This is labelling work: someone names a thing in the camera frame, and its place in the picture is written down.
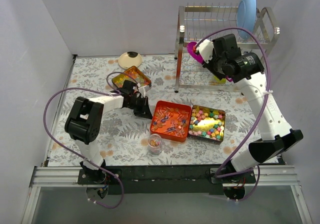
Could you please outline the dark tin translucent star candies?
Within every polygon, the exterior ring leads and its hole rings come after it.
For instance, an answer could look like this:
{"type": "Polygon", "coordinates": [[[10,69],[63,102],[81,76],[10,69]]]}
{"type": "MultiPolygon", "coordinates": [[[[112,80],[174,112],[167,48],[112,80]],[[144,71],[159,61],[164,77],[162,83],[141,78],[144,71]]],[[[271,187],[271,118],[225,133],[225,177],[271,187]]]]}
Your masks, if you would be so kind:
{"type": "Polygon", "coordinates": [[[151,80],[145,74],[143,74],[136,66],[131,66],[124,72],[121,72],[120,74],[111,79],[112,84],[117,88],[121,88],[125,80],[129,80],[132,82],[136,81],[138,84],[140,84],[141,87],[152,87],[151,80]]]}

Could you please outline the orange tin of lollipops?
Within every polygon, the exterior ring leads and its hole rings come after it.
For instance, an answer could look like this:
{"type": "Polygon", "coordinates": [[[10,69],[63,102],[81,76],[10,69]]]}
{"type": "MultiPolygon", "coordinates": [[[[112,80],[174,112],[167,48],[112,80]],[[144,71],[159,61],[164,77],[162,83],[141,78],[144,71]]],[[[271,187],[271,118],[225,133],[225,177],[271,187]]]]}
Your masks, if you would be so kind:
{"type": "Polygon", "coordinates": [[[160,100],[155,106],[150,133],[183,143],[188,137],[191,114],[192,108],[189,105],[160,100]]]}

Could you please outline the clear glass jar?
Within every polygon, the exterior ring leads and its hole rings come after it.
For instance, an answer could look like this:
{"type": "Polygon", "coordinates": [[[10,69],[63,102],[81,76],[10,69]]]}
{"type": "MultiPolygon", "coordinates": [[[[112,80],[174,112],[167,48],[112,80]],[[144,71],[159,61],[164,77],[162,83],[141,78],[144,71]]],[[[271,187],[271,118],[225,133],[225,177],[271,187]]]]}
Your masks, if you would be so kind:
{"type": "Polygon", "coordinates": [[[148,151],[152,155],[159,155],[162,152],[162,138],[158,134],[151,134],[148,138],[148,151]]]}

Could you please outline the dark tin pastel star candies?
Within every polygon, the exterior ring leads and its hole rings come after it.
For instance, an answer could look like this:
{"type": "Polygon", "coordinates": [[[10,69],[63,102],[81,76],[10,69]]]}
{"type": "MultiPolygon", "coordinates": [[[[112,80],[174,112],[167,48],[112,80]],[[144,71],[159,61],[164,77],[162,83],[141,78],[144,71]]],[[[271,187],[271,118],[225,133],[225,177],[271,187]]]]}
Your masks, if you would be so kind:
{"type": "Polygon", "coordinates": [[[221,109],[194,105],[188,129],[188,137],[214,143],[224,140],[226,112],[221,109]]]}

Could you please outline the purple plastic scoop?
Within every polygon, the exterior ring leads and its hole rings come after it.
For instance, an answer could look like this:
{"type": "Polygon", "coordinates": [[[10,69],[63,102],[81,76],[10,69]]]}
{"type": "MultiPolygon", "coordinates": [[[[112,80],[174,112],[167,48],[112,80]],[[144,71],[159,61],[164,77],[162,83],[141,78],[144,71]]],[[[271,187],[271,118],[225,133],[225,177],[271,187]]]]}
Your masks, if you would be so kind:
{"type": "Polygon", "coordinates": [[[231,76],[228,76],[222,71],[222,64],[227,61],[227,54],[238,51],[238,45],[236,41],[225,40],[224,38],[218,38],[211,40],[213,42],[213,54],[212,60],[208,63],[204,62],[200,56],[196,55],[197,42],[190,42],[187,45],[187,52],[190,56],[202,65],[205,69],[209,70],[214,76],[219,79],[226,79],[228,82],[233,82],[231,76]]]}

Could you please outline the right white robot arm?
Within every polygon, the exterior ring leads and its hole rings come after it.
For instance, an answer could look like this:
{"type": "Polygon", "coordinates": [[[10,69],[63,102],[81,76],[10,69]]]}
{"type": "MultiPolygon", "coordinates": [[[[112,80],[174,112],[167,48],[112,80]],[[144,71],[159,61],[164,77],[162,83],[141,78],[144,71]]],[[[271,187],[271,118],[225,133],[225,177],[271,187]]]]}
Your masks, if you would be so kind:
{"type": "Polygon", "coordinates": [[[287,151],[304,138],[302,131],[293,129],[281,113],[270,90],[266,64],[254,52],[243,54],[234,34],[212,41],[205,39],[194,50],[202,57],[203,67],[219,79],[231,78],[246,97],[256,119],[253,128],[258,128],[261,136],[246,151],[231,154],[215,177],[237,183],[251,168],[287,151]]]}

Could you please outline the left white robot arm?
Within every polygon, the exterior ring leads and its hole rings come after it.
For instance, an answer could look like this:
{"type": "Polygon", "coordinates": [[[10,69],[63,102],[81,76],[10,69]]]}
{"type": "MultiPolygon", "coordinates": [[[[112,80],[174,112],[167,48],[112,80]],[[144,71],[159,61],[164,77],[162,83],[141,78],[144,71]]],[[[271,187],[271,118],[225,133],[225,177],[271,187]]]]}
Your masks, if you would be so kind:
{"type": "Polygon", "coordinates": [[[84,174],[95,184],[106,180],[105,160],[100,154],[96,139],[100,133],[105,113],[128,108],[137,117],[151,119],[146,92],[150,84],[139,84],[125,80],[121,87],[98,97],[77,97],[64,125],[64,130],[77,144],[83,161],[80,163],[84,174]]]}

